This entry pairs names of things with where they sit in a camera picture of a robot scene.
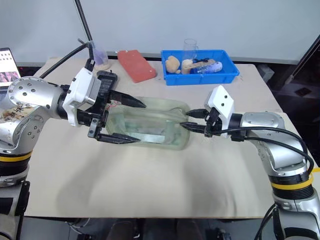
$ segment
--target table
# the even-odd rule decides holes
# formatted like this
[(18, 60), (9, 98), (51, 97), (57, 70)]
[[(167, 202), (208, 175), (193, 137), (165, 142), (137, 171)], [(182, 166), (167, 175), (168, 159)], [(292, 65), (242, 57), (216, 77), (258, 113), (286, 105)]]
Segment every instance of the table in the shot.
[[(36, 76), (57, 60), (49, 59)], [(85, 61), (70, 59), (46, 80), (70, 84)], [(157, 61), (150, 62), (157, 77), (133, 83), (118, 61), (111, 64), (119, 78), (117, 91), (179, 100), (191, 109), (202, 108), (216, 86), (166, 86)], [(235, 110), (278, 112), (296, 132), (255, 66), (237, 67), (240, 76), (224, 85)], [(46, 123), (30, 160), (27, 216), (255, 218), (273, 203), (268, 177), (249, 142), (191, 133), (187, 147), (174, 151), (107, 144), (87, 134), (87, 127), (66, 120)]]

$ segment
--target robotic arm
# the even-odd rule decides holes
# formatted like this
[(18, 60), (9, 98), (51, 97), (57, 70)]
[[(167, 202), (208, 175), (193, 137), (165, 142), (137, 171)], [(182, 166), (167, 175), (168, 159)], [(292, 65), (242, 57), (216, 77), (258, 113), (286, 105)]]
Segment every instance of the robotic arm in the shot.
[(136, 98), (113, 90), (117, 75), (100, 71), (97, 77), (82, 68), (70, 85), (58, 86), (29, 76), (14, 81), (0, 103), (0, 240), (16, 239), (15, 216), (27, 208), (30, 183), (25, 181), (29, 160), (49, 118), (66, 119), (73, 126), (89, 127), (88, 137), (126, 144), (139, 139), (123, 134), (104, 134), (107, 103), (146, 106)]
[[(311, 175), (314, 163), (302, 139), (285, 130), (284, 120), (278, 114), (234, 113), (234, 100), (222, 86), (212, 91), (204, 106), (205, 109), (191, 110), (187, 115), (205, 119), (206, 125), (193, 122), (181, 125), (206, 137), (230, 135), (232, 141), (247, 140), (255, 145), (273, 190), (275, 208), (270, 208), (266, 218), (273, 216), (277, 240), (293, 236), (319, 240), (320, 201), (312, 187)], [(255, 239), (261, 237), (262, 228)]]

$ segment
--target red notebook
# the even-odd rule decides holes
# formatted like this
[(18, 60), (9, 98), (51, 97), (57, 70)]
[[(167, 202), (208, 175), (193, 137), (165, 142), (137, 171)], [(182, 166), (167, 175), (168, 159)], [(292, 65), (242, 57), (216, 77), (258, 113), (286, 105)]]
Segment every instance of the red notebook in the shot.
[(138, 50), (119, 51), (118, 60), (134, 83), (152, 79), (157, 75), (156, 70)]

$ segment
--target white wall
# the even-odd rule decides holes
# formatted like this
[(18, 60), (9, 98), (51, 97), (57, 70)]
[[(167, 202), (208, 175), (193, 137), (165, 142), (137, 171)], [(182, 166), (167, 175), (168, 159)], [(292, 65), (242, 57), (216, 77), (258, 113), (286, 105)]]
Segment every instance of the white wall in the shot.
[[(81, 3), (93, 39), (107, 51), (158, 54), (194, 38), (201, 49), (225, 49), (235, 60), (297, 63), (320, 34), (319, 0)], [(0, 46), (11, 47), (17, 62), (63, 56), (85, 39), (73, 0), (0, 0), (0, 9)]]

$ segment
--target blue plastic tray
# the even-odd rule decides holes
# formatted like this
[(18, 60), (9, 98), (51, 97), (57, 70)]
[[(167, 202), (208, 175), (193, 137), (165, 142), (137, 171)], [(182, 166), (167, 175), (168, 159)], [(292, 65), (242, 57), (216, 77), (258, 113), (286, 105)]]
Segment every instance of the blue plastic tray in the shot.
[(197, 59), (214, 59), (222, 63), (222, 70), (207, 74), (175, 74), (166, 71), (166, 60), (169, 56), (175, 56), (182, 62), (182, 50), (163, 50), (161, 60), (163, 75), (167, 85), (194, 85), (194, 84), (229, 84), (239, 75), (239, 71), (224, 50), (197, 50)]

